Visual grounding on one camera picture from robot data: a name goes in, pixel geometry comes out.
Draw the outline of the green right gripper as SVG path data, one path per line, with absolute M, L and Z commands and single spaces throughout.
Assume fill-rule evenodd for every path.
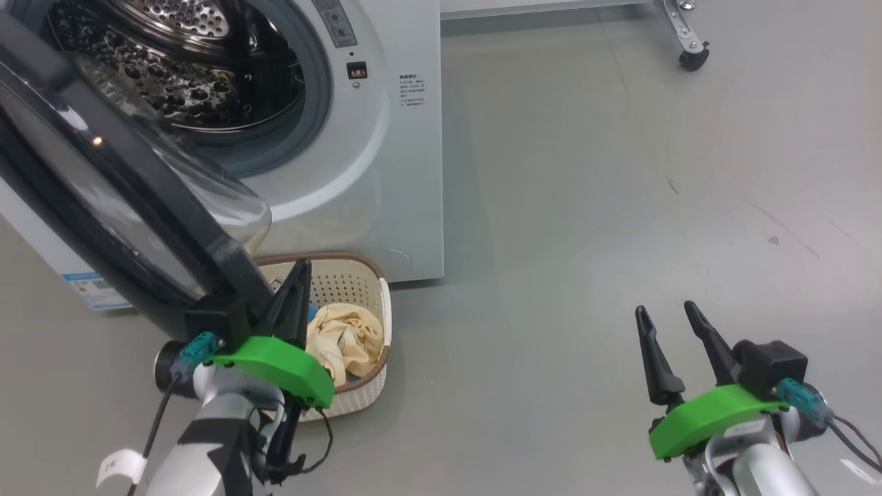
M 709 323 L 696 302 L 685 301 L 684 311 L 694 335 L 703 343 L 718 386 L 687 402 L 681 397 L 686 386 L 671 370 L 648 310 L 643 305 L 635 309 L 649 401 L 658 406 L 677 406 L 649 433 L 655 459 L 680 457 L 733 426 L 761 414 L 790 408 L 785 402 L 763 401 L 742 386 L 733 385 L 737 383 L 739 364 L 731 346 Z

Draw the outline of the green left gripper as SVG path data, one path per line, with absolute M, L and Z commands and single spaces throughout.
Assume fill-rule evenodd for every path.
M 256 323 L 255 336 L 234 352 L 214 354 L 212 364 L 240 369 L 313 409 L 328 409 L 334 400 L 334 381 L 315 357 L 302 350 L 311 320 L 311 273 L 308 258 L 297 261 Z

